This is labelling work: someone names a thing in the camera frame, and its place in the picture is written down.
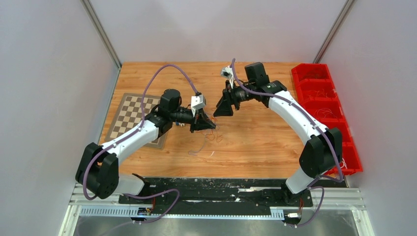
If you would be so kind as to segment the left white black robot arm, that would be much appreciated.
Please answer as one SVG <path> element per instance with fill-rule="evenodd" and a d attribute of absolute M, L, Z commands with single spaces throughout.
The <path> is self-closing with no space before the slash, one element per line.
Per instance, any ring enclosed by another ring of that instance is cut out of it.
<path fill-rule="evenodd" d="M 150 190 L 145 187 L 145 179 L 138 174 L 119 173 L 120 164 L 144 145 L 163 136 L 175 123 L 188 124 L 191 133 L 216 128 L 204 111 L 206 99 L 201 93 L 191 98 L 190 108 L 181 103 L 180 92 L 167 89 L 138 125 L 102 145 L 88 144 L 75 176 L 83 186 L 85 198 L 105 199 L 112 194 L 128 194 L 137 203 L 146 203 Z"/>

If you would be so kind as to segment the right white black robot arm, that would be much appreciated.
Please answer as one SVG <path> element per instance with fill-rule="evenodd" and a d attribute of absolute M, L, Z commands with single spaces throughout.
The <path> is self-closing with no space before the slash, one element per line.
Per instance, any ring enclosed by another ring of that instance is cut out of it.
<path fill-rule="evenodd" d="M 300 193 L 312 186 L 333 168 L 338 169 L 342 181 L 342 133 L 338 128 L 328 128 L 300 104 L 278 80 L 270 81 L 261 62 L 245 66 L 247 81 L 237 78 L 234 63 L 221 70 L 226 78 L 222 97 L 216 105 L 214 116 L 232 116 L 244 101 L 255 99 L 278 114 L 298 135 L 304 148 L 299 158 L 299 168 L 282 186 L 281 199 L 287 205 L 300 200 Z"/>

